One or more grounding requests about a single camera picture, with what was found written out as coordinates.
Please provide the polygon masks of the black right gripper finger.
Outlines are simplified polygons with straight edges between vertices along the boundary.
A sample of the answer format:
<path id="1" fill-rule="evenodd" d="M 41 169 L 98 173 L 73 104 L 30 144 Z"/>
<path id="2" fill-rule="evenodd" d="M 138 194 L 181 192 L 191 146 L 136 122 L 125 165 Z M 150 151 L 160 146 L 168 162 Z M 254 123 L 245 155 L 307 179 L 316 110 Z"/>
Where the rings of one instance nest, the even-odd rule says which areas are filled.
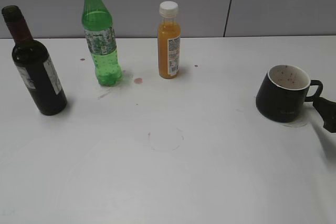
<path id="1" fill-rule="evenodd" d="M 318 97 L 313 101 L 313 107 L 323 119 L 323 127 L 330 133 L 336 132 L 336 104 L 325 98 Z"/>

